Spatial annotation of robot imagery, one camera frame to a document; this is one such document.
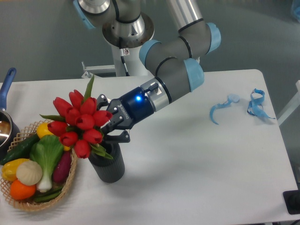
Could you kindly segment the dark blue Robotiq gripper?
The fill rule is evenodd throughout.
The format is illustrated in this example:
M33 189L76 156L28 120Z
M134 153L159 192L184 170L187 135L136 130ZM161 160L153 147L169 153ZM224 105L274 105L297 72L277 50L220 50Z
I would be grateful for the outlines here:
M154 106L150 101L150 94L156 89L143 89L137 87L116 99L108 99L106 95L100 94L97 98L97 110L106 107L112 114L109 122L101 128L106 143L128 143L130 134L126 129L131 129L136 123L149 117L154 113ZM114 130L124 130L120 135L108 135Z

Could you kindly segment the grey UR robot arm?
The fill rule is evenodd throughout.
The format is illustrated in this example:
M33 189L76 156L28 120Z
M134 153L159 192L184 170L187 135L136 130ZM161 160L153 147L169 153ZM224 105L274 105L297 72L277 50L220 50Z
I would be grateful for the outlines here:
M106 41L118 49L115 63L125 65L124 51L139 48L134 64L153 74L117 99L98 99L98 106L107 106L112 113L102 128L107 143L129 142L133 125L202 85L204 73L197 58L221 43L218 27L204 21L194 0L167 1L179 34L168 44L153 39L153 23L138 0L75 0L73 4L84 24L90 29L101 27Z

